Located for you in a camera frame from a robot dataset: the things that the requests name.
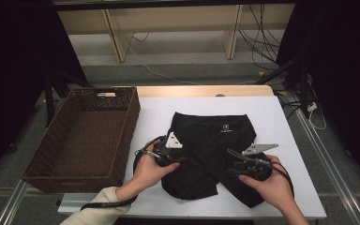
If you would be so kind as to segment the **person's right hand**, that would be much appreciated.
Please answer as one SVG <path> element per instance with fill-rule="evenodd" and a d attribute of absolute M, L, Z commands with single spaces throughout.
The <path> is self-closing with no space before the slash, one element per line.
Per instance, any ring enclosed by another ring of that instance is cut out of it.
<path fill-rule="evenodd" d="M 257 190 L 267 203 L 284 214 L 294 204 L 293 191 L 287 179 L 288 173 L 281 165 L 278 157 L 268 155 L 267 158 L 274 169 L 265 181 L 258 181 L 246 175 L 239 175 L 238 178 L 245 185 Z"/>

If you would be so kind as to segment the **metal floor rail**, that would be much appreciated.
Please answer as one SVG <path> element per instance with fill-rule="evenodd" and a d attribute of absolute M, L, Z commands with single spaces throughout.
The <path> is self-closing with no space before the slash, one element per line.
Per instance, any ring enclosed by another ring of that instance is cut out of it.
<path fill-rule="evenodd" d="M 0 213 L 0 225 L 11 225 L 23 201 L 28 184 L 20 180 L 12 191 L 6 205 Z"/>
<path fill-rule="evenodd" d="M 305 117 L 300 103 L 297 104 L 295 114 L 306 132 L 329 180 L 331 181 L 344 209 L 351 219 L 352 224 L 360 225 L 360 203 L 357 201 L 356 197 L 353 195 L 351 189 L 341 175 L 335 161 L 331 158 L 329 152 L 323 144 L 322 139 L 317 133 L 317 130 Z"/>

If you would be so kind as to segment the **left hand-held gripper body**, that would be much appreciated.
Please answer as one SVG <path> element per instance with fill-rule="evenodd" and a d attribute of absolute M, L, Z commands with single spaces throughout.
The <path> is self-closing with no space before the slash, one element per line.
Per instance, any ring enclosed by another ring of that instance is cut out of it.
<path fill-rule="evenodd" d="M 161 136 L 160 143 L 154 147 L 153 152 L 157 155 L 156 162 L 159 166 L 172 164 L 170 157 L 180 158 L 182 156 L 183 144 L 171 132 L 168 136 Z"/>

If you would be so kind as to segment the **white table mat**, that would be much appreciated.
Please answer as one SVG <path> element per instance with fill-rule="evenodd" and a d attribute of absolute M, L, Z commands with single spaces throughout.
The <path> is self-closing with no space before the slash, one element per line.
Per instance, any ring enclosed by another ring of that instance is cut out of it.
<path fill-rule="evenodd" d="M 134 152 L 165 134 L 175 113 L 204 116 L 245 114 L 257 134 L 256 143 L 277 145 L 266 153 L 279 157 L 288 171 L 295 201 L 304 216 L 312 220 L 326 217 L 277 97 L 142 97 L 140 104 L 126 180 L 132 177 Z M 217 185 L 217 191 L 218 194 L 213 197 L 182 201 L 167 194 L 157 184 L 142 192 L 125 216 L 175 219 L 269 219 L 281 216 L 275 207 L 266 202 L 253 208 L 247 207 L 221 184 Z"/>

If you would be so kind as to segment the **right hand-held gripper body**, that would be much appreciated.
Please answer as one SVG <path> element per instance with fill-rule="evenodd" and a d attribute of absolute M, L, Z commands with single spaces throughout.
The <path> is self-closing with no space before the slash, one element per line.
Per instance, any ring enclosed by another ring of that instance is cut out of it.
<path fill-rule="evenodd" d="M 266 180 L 272 173 L 272 166 L 264 153 L 278 147 L 277 143 L 253 143 L 240 154 L 240 162 L 234 162 L 235 172 L 250 176 L 258 181 Z"/>

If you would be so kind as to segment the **brown woven basket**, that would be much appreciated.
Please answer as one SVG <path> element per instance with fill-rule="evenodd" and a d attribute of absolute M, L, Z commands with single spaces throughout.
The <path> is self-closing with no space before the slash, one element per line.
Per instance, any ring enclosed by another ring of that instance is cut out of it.
<path fill-rule="evenodd" d="M 22 180 L 46 193 L 122 185 L 140 110 L 135 87 L 72 90 Z"/>

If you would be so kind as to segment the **black metal stand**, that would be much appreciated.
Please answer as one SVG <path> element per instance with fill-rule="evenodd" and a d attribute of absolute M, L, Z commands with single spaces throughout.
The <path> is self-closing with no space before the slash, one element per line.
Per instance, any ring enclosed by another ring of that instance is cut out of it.
<path fill-rule="evenodd" d="M 70 83 L 77 84 L 80 87 L 91 87 L 91 84 L 85 78 L 78 78 L 62 70 L 54 70 L 45 74 L 43 83 L 47 110 L 46 126 L 51 123 L 55 116 L 53 92 L 56 92 L 60 98 L 66 98 L 70 93 L 68 86 Z"/>

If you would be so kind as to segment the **black tripod stand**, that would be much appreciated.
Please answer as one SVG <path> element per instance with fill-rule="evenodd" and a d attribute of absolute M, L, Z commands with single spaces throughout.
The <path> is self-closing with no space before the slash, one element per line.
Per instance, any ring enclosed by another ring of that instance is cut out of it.
<path fill-rule="evenodd" d="M 264 75 L 255 85 L 261 85 L 268 83 L 277 76 L 287 73 L 287 76 L 284 81 L 284 87 L 286 89 L 294 89 L 296 85 L 299 85 L 300 88 L 300 108 L 305 117 L 309 117 L 308 112 L 308 74 L 303 63 L 303 60 L 300 57 L 295 56 L 294 59 L 275 69 L 273 72 L 268 75 Z"/>

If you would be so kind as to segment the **black curtain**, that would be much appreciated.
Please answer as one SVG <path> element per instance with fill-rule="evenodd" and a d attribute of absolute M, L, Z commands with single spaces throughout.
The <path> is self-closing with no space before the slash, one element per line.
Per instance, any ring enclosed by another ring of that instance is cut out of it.
<path fill-rule="evenodd" d="M 293 59 L 305 40 L 312 87 L 360 166 L 360 0 L 295 0 L 277 63 Z"/>
<path fill-rule="evenodd" d="M 87 84 L 53 0 L 0 0 L 0 158 L 50 83 Z"/>

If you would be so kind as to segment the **person's left hand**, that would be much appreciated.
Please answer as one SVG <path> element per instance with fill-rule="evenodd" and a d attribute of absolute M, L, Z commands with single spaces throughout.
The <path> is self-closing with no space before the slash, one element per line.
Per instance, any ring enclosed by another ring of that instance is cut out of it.
<path fill-rule="evenodd" d="M 146 148 L 146 151 L 152 151 L 157 144 L 158 141 L 153 142 Z M 157 184 L 162 177 L 172 173 L 180 166 L 179 163 L 173 163 L 166 167 L 160 167 L 157 165 L 155 158 L 147 152 L 141 154 L 133 177 L 115 191 L 120 202 L 134 198 L 147 188 Z"/>

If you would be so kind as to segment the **black pants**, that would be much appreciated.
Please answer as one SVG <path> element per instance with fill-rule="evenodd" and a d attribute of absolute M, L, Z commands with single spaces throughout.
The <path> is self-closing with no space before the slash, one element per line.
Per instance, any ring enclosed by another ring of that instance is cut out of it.
<path fill-rule="evenodd" d="M 241 203 L 253 208 L 263 197 L 229 173 L 238 159 L 228 153 L 240 153 L 254 143 L 256 132 L 244 115 L 197 116 L 177 112 L 170 132 L 185 154 L 180 166 L 161 180 L 163 189 L 180 200 L 199 200 L 218 194 L 222 184 Z"/>

